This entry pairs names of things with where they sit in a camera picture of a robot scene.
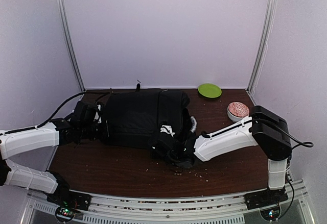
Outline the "front aluminium rail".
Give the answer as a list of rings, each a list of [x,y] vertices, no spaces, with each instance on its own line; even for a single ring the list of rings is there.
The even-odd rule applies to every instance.
[[[186,198],[92,194],[85,210],[59,210],[29,191],[19,223],[318,223],[302,180],[286,184],[288,199],[250,209],[245,193]]]

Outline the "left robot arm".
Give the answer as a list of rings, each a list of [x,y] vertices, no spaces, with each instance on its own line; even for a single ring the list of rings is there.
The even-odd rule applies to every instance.
[[[17,164],[9,158],[43,147],[99,139],[102,132],[103,123],[99,120],[71,122],[64,118],[52,119],[43,126],[1,131],[1,186],[14,185],[50,193],[61,205],[70,205],[74,200],[73,193],[62,186],[64,180],[50,172]]]

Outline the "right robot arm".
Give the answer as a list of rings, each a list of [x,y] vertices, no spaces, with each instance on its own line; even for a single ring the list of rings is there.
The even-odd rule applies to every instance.
[[[184,141],[179,141],[170,125],[162,125],[149,141],[151,153],[165,161],[184,168],[196,161],[206,162],[232,151],[250,146],[259,146],[268,158],[268,189],[262,193],[266,204],[273,204],[282,195],[288,164],[291,160],[291,141],[296,147],[313,147],[312,142],[301,142],[288,132],[287,122],[265,109],[255,106],[250,114],[240,121],[212,133],[194,134],[196,120]]]

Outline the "left aluminium frame post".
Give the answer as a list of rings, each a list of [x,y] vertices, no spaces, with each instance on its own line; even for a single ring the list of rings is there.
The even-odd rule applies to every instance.
[[[61,18],[61,24],[62,24],[62,28],[63,28],[65,44],[67,47],[70,62],[72,64],[73,72],[74,72],[75,78],[77,80],[79,89],[81,91],[85,91],[85,86],[84,86],[81,72],[80,72],[80,69],[79,69],[79,66],[77,63],[76,54],[75,54],[75,50],[74,50],[73,42],[72,42],[72,38],[71,38],[71,33],[69,30],[64,0],[57,0],[57,4],[58,4],[59,14],[60,14],[60,18]]]

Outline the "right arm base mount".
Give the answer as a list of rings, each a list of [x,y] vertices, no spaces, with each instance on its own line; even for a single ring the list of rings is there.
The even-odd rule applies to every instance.
[[[279,190],[265,189],[247,193],[244,200],[248,210],[259,209],[266,221],[276,221],[282,215],[280,203],[288,200],[285,188]]]

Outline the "black student backpack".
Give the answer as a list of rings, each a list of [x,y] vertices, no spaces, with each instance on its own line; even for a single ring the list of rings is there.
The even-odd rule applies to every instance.
[[[148,149],[162,126],[171,137],[185,142],[195,134],[196,119],[190,116],[189,96],[176,89],[145,89],[114,93],[102,110],[100,140],[108,145]]]

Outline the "right aluminium frame post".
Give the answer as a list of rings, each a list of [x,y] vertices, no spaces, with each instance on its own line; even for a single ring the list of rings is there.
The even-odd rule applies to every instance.
[[[262,34],[259,42],[259,48],[256,54],[255,63],[247,87],[247,92],[251,96],[254,96],[255,88],[258,85],[260,74],[268,50],[268,39],[273,26],[276,1],[277,0],[267,0],[267,7],[266,7]]]

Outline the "red patterned bowl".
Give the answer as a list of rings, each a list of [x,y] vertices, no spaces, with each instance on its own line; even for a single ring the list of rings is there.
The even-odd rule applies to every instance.
[[[241,102],[232,102],[227,107],[227,115],[233,122],[238,122],[248,116],[249,108]]]

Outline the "green plate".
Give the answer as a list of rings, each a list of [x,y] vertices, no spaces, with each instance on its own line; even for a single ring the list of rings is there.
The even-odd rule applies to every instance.
[[[218,98],[222,94],[220,87],[214,84],[206,83],[198,87],[198,92],[207,98]]]

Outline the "aluminium frame post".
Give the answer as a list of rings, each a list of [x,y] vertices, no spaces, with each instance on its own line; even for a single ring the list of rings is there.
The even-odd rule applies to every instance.
[[[85,91],[85,86],[84,86],[81,72],[80,72],[80,69],[79,69],[79,66],[77,63],[76,54],[75,54],[75,50],[74,50],[73,42],[72,42],[72,38],[71,38],[71,33],[69,30],[64,0],[57,0],[57,4],[58,4],[59,14],[60,14],[60,18],[61,18],[61,24],[62,24],[62,28],[63,28],[65,44],[67,47],[70,62],[72,64],[73,72],[74,72],[75,78],[77,80],[79,89],[81,91]]]
[[[254,96],[255,88],[258,85],[260,74],[268,50],[268,39],[273,26],[276,1],[277,0],[267,0],[267,7],[266,7],[262,34],[259,42],[259,48],[256,54],[255,63],[247,87],[247,92],[251,96]]]

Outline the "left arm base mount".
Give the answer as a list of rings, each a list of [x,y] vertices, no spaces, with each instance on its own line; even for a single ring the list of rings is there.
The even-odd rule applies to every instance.
[[[91,202],[91,195],[70,190],[69,183],[59,174],[49,171],[58,184],[54,193],[46,193],[47,201],[55,203],[64,209],[80,213],[80,210],[87,211]]]

